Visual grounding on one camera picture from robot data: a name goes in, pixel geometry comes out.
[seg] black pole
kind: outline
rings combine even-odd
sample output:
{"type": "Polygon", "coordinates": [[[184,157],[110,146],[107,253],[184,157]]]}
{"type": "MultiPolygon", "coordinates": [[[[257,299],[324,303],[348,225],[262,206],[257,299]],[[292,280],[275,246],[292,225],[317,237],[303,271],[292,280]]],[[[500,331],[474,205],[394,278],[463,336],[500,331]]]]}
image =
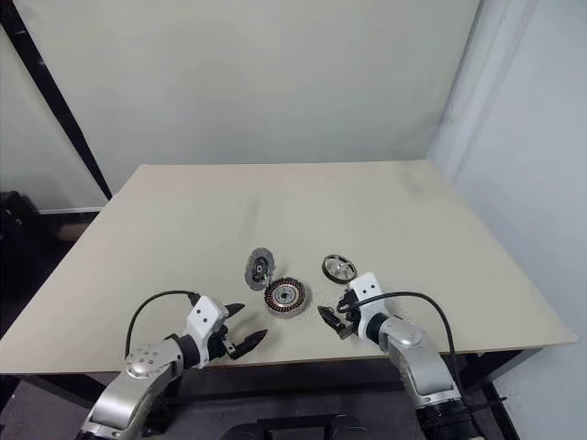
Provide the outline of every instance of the black pole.
{"type": "Polygon", "coordinates": [[[28,74],[30,74],[31,78],[39,88],[39,91],[43,95],[43,98],[45,98],[51,112],[53,112],[61,124],[63,131],[65,131],[65,134],[80,155],[80,158],[82,158],[85,167],[90,171],[90,174],[92,174],[92,177],[94,177],[95,182],[98,184],[106,198],[110,200],[112,198],[112,193],[100,171],[100,167],[98,167],[94,155],[85,141],[82,130],[72,115],[70,107],[65,102],[65,99],[63,99],[63,95],[57,87],[57,84],[53,81],[49,69],[45,66],[45,62],[41,58],[37,46],[35,46],[35,42],[30,37],[25,24],[20,18],[17,8],[12,0],[0,0],[0,2],[0,18],[2,26],[10,38],[12,45],[17,50],[18,56],[25,64],[28,74]]]}

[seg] white wall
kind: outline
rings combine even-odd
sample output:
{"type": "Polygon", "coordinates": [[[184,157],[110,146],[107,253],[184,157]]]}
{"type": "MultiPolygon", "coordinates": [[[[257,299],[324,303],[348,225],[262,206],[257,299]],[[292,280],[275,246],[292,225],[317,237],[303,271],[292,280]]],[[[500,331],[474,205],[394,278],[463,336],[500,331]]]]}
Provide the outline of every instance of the white wall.
{"type": "Polygon", "coordinates": [[[0,28],[0,189],[41,211],[105,204],[102,191],[0,28]]]}
{"type": "MultiPolygon", "coordinates": [[[[477,84],[477,94],[469,100],[469,110],[482,116],[472,123],[476,129],[461,126],[457,132],[468,135],[459,137],[450,134],[459,119],[446,121],[431,159],[453,179],[562,320],[584,339],[587,3],[538,0],[531,14],[533,3],[509,5],[503,17],[504,23],[517,20],[521,40],[511,63],[507,54],[502,57],[504,72],[493,75],[499,87],[484,100],[484,111],[478,111],[477,98],[491,81],[477,84]],[[460,158],[456,167],[455,154],[460,158]]],[[[513,37],[502,42],[515,43],[509,26],[502,37],[508,32],[513,37]]],[[[500,44],[492,48],[493,55],[505,54],[500,44]]],[[[492,60],[491,53],[487,60],[492,60]]],[[[461,119],[467,110],[464,106],[461,119]]],[[[586,372],[587,346],[580,342],[543,350],[496,381],[498,391],[509,396],[505,405],[521,438],[585,438],[586,372]]]]}
{"type": "Polygon", "coordinates": [[[115,192],[141,163],[424,158],[479,2],[15,3],[115,192]]]}

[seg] metal disc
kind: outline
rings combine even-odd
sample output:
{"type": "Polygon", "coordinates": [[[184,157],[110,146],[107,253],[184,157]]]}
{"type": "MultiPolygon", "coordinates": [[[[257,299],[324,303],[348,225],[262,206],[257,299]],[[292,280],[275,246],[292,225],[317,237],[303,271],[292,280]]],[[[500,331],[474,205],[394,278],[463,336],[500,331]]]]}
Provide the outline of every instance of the metal disc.
{"type": "Polygon", "coordinates": [[[259,247],[250,254],[245,267],[245,281],[254,291],[262,291],[271,282],[275,262],[273,254],[265,247],[259,247]]]}
{"type": "Polygon", "coordinates": [[[291,318],[303,311],[308,302],[305,286],[294,278],[281,278],[265,290],[265,305],[278,318],[291,318]]]}
{"type": "Polygon", "coordinates": [[[341,255],[333,254],[324,258],[322,271],[336,284],[347,284],[357,278],[355,265],[341,255]]]}

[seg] beige tabletop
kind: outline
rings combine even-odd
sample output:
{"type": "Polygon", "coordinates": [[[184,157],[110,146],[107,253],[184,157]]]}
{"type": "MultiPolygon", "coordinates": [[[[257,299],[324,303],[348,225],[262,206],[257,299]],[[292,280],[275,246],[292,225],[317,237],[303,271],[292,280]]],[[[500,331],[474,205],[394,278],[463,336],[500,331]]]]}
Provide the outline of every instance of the beige tabletop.
{"type": "MultiPolygon", "coordinates": [[[[247,307],[229,320],[233,339],[268,328],[239,364],[379,356],[341,341],[316,306],[335,305],[327,254],[372,271],[385,292],[424,292],[448,316],[458,351],[544,347],[575,341],[525,273],[433,166],[424,161],[141,166],[92,222],[0,341],[0,372],[119,370],[137,306],[184,289],[247,307]],[[276,260],[276,277],[308,287],[308,309],[291,319],[265,310],[244,280],[254,248],[276,260]]],[[[394,314],[424,327],[440,351],[436,312],[391,300],[394,314]]],[[[183,330],[183,297],[150,304],[133,347],[183,330]]]]}

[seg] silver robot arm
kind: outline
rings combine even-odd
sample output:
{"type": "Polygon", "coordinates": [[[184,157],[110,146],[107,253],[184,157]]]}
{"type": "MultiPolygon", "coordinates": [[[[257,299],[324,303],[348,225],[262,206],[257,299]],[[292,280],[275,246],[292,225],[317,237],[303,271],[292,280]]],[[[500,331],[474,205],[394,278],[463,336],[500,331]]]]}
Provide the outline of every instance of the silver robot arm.
{"type": "Polygon", "coordinates": [[[120,374],[105,388],[83,423],[78,440],[135,440],[157,397],[186,369],[202,369],[228,354],[237,359],[249,353],[267,334],[261,330],[235,346],[227,339],[225,320],[244,304],[224,306],[195,295],[182,336],[141,346],[125,359],[120,374]]]}
{"type": "Polygon", "coordinates": [[[360,339],[377,344],[387,354],[400,371],[426,438],[482,438],[449,369],[426,332],[397,316],[390,316],[383,301],[352,307],[381,294],[375,276],[366,273],[349,283],[338,303],[338,310],[345,313],[349,324],[338,319],[332,308],[318,306],[318,311],[340,338],[356,334],[360,339]]]}

